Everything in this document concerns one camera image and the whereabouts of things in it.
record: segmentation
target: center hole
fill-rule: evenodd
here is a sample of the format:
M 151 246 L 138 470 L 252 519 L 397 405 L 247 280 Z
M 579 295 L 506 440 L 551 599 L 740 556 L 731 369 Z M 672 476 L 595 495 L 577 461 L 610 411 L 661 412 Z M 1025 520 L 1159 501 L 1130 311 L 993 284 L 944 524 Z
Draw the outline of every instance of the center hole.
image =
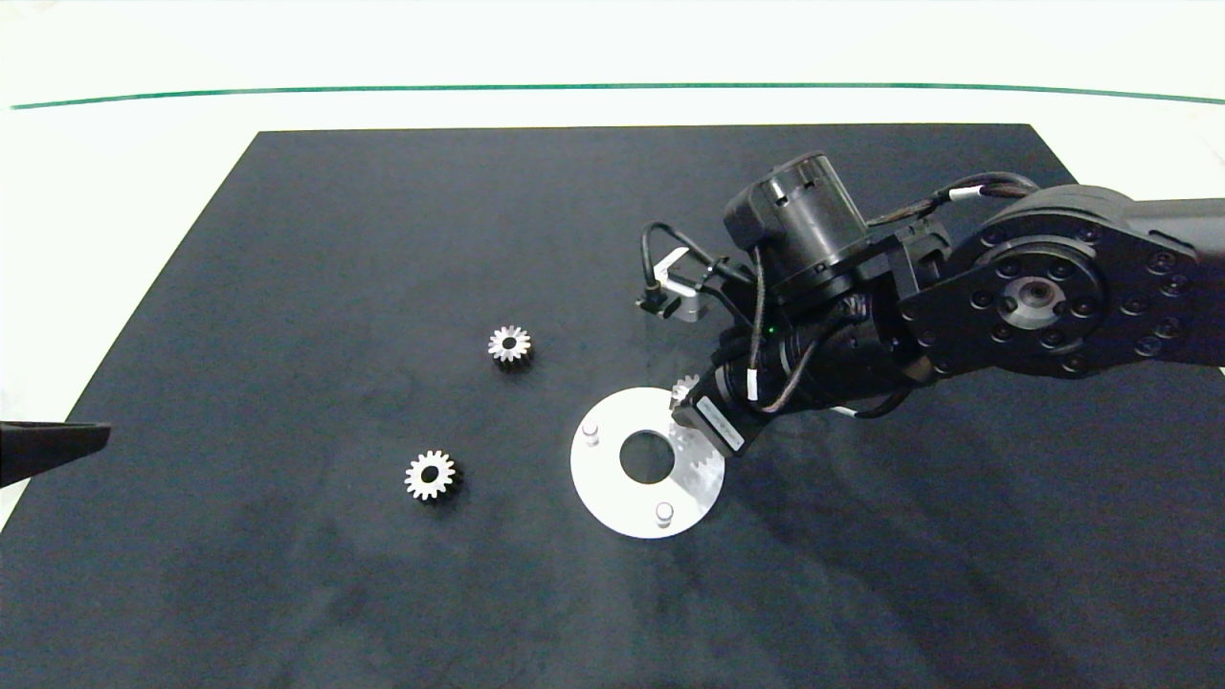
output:
M 1034 281 L 1020 288 L 1020 303 L 1027 306 L 1041 309 L 1054 299 L 1054 292 L 1042 282 Z
M 655 433 L 639 430 L 621 444 L 621 468 L 638 483 L 659 483 L 675 462 L 673 446 Z

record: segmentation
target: label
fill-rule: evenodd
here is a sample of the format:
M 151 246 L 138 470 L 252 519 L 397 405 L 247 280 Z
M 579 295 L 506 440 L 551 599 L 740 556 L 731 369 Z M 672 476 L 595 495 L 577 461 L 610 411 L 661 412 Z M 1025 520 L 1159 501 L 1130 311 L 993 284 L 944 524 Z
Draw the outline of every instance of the label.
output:
M 723 416 L 723 412 L 719 411 L 719 407 L 714 406 L 714 402 L 712 402 L 709 397 L 702 397 L 698 400 L 697 408 L 702 412 L 702 416 L 706 417 L 706 421 L 710 424 L 710 427 L 719 432 L 719 435 L 723 436 L 723 440 L 729 447 L 739 450 L 744 446 L 744 436 L 740 435 L 736 427 L 731 425 L 728 417 Z

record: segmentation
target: metal pin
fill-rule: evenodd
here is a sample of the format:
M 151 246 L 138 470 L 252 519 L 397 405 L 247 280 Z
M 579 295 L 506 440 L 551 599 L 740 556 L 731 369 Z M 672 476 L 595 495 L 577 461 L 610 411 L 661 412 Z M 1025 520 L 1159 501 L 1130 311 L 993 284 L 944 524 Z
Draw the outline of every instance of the metal pin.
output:
M 599 433 L 600 433 L 600 427 L 598 423 L 595 423 L 592 419 L 587 419 L 583 422 L 583 435 L 587 436 L 588 447 L 594 447 L 595 445 L 599 445 L 600 443 Z
M 666 528 L 669 523 L 673 522 L 673 504 L 671 503 L 659 503 L 655 505 L 655 525 L 659 528 Z

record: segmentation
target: white circular plate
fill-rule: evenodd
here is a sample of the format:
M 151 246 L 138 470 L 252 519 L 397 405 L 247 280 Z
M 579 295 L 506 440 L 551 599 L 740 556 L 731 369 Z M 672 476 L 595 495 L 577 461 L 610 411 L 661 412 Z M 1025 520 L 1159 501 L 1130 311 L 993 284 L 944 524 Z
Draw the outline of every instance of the white circular plate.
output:
M 673 422 L 670 401 L 671 392 L 658 387 L 622 390 L 600 400 L 575 430 L 575 489 L 592 515 L 617 533 L 675 536 L 706 516 L 723 488 L 723 455 L 697 430 Z M 658 483 L 638 483 L 621 468 L 621 445 L 642 432 L 673 447 L 673 471 Z

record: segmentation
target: gear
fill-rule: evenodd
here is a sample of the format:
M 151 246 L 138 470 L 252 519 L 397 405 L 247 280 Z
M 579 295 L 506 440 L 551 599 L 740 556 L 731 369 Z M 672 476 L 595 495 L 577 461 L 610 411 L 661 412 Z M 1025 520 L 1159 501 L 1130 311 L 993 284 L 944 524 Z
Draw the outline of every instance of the gear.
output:
M 408 474 L 404 479 L 407 490 L 425 503 L 453 494 L 461 478 L 458 467 L 442 450 L 418 455 L 404 473 Z
M 502 326 L 489 338 L 489 356 L 502 370 L 514 370 L 532 363 L 532 335 L 517 325 Z
M 673 385 L 673 401 L 669 405 L 669 408 L 675 409 L 681 402 L 684 402 L 685 397 L 688 397 L 688 391 L 693 390 L 693 386 L 697 385 L 697 381 L 698 378 L 696 375 L 686 375 L 685 378 L 677 380 L 676 385 Z
M 673 398 L 669 402 L 669 408 L 675 409 L 681 402 L 684 402 L 685 397 L 688 397 L 690 390 L 693 390 L 693 386 L 697 385 L 697 381 L 698 376 L 696 375 L 686 375 L 685 378 L 677 380 L 676 385 L 673 385 Z M 695 434 L 699 432 L 674 423 L 668 430 L 668 436 L 676 444 L 679 450 L 684 451 L 691 443 L 693 443 Z M 699 465 L 706 465 L 709 461 L 710 457 L 708 456 L 697 459 L 697 463 Z

